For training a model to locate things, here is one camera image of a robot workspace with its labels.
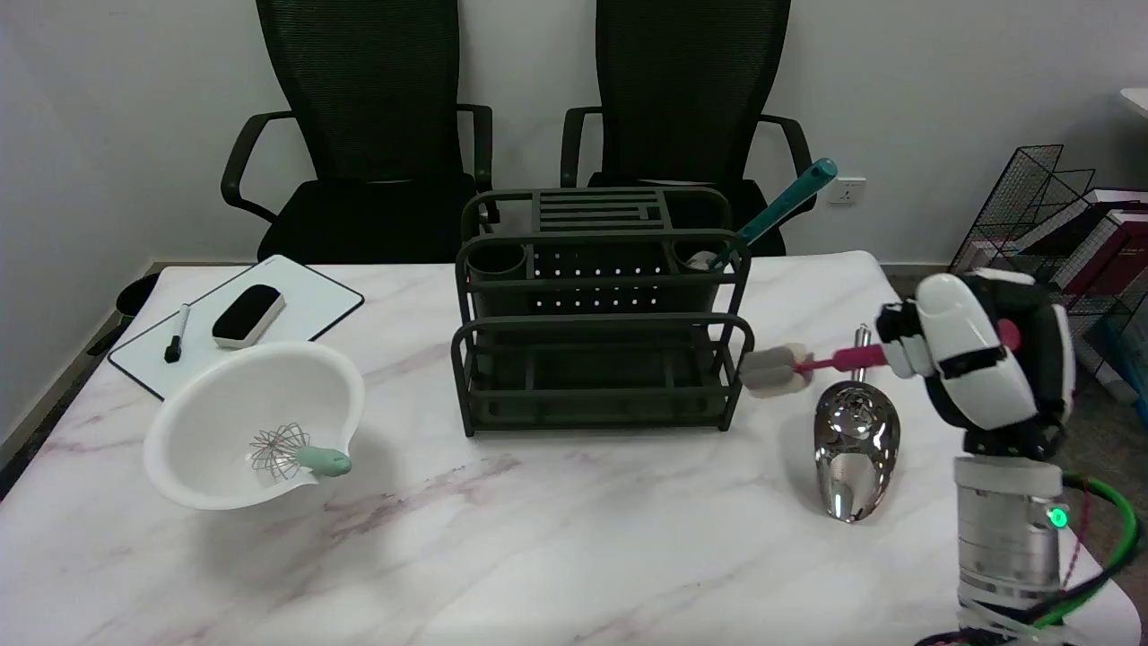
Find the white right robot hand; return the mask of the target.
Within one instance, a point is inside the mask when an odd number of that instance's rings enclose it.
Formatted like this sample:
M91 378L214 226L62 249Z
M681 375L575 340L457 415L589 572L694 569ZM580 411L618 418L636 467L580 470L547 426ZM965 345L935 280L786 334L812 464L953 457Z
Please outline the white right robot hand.
M930 275L874 320L889 367L923 378L934 411L984 457L1049 460L1075 405L1066 310L1032 275Z

